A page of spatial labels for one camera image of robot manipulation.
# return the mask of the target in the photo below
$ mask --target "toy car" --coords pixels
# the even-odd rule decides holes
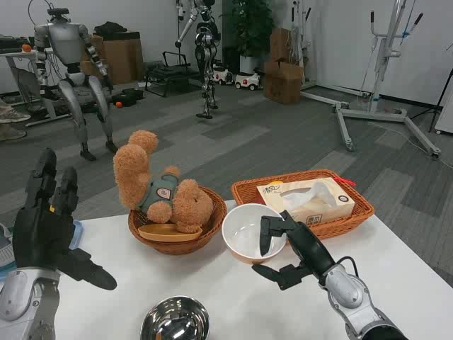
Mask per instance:
[[[223,66],[214,66],[214,81],[220,85],[234,83],[233,74]]]
[[[251,91],[255,91],[256,89],[260,88],[260,78],[257,72],[255,73],[243,73],[240,72],[236,76],[236,81],[234,82],[235,87],[240,89],[241,87],[249,88]]]

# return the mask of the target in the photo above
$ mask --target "humanoid robot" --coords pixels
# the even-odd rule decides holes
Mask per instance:
[[[77,173],[73,167],[65,169],[61,186],[55,190],[56,165],[55,153],[46,149],[31,171],[25,205],[16,217],[13,250],[17,269],[8,274],[0,292],[2,339],[55,340],[58,271],[102,289],[117,286],[109,273],[90,260],[90,254],[69,249],[75,230],[71,215],[79,201]]]
[[[86,51],[91,60],[96,64],[99,72],[103,75],[105,84],[113,90],[113,85],[107,75],[107,71],[102,64],[96,49],[91,44],[88,28],[79,23],[72,23],[65,14],[69,14],[67,8],[51,8],[47,12],[51,15],[48,23],[35,26],[35,46],[38,51],[36,54],[36,65],[38,66],[38,81],[40,82],[40,95],[44,98],[55,99],[53,93],[47,87],[47,75],[45,62],[47,54],[45,51],[45,40],[49,39],[55,55],[67,67],[66,78],[58,84],[59,90],[67,100],[69,110],[74,121],[74,131],[81,144],[80,155],[89,160],[95,161],[96,158],[88,150],[88,134],[86,131],[86,121],[84,119],[79,101],[74,94],[74,87],[87,86],[90,88],[93,97],[98,104],[98,119],[101,122],[107,142],[105,146],[116,153],[117,147],[112,139],[112,120],[110,111],[105,99],[101,82],[95,76],[87,76],[80,70],[80,61],[83,51],[81,49],[81,39],[85,44]]]
[[[212,119],[210,109],[217,109],[215,103],[215,83],[214,71],[212,63],[217,53],[217,46],[220,43],[220,32],[215,24],[212,16],[211,6],[215,4],[215,0],[190,0],[191,10],[190,18],[184,27],[179,39],[175,42],[177,48],[181,47],[181,43],[188,31],[196,22],[198,15],[201,14],[202,23],[197,25],[197,36],[195,39],[195,56],[198,62],[198,68],[203,72],[204,84],[202,86],[202,97],[205,99],[205,108],[203,113],[198,113],[197,117]]]

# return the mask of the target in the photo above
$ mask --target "sneaker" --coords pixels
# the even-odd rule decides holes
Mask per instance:
[[[18,140],[26,135],[26,131],[16,130],[9,124],[0,124],[0,142],[4,140]]]
[[[30,119],[30,115],[17,112],[13,108],[0,114],[0,123],[17,123]]]

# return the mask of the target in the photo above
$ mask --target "wicker basket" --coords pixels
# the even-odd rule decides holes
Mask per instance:
[[[149,241],[148,239],[144,239],[140,236],[138,229],[142,225],[148,225],[152,222],[148,220],[147,216],[144,213],[138,210],[131,210],[129,213],[128,222],[131,233],[141,243],[153,247],[155,248],[155,250],[160,251],[164,254],[183,255],[203,248],[222,227],[222,222],[225,216],[227,216],[227,206],[225,205],[225,202],[222,200],[222,198],[214,191],[203,187],[201,189],[206,192],[212,199],[212,203],[214,203],[214,210],[212,211],[210,220],[202,226],[203,233],[197,239],[187,242],[154,242]]]
[[[339,175],[330,170],[295,172],[293,174],[237,182],[233,184],[231,191],[238,205],[241,205],[245,203],[254,203],[256,201],[256,196],[258,195],[256,190],[257,186],[265,186],[273,181],[288,183],[309,179],[319,179],[322,177],[338,178]],[[338,185],[341,186],[341,188],[343,188],[343,190],[355,201],[354,210],[352,211],[351,216],[311,226],[310,229],[316,234],[317,237],[319,237],[319,239],[337,237],[350,232],[374,214],[374,208],[372,205],[370,205],[362,195],[354,190],[352,186],[343,182],[339,182]]]

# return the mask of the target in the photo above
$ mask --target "potted plant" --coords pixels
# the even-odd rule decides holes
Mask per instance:
[[[232,25],[238,52],[241,56],[241,72],[253,73],[260,57],[269,52],[269,37],[274,28],[268,0],[232,0]]]

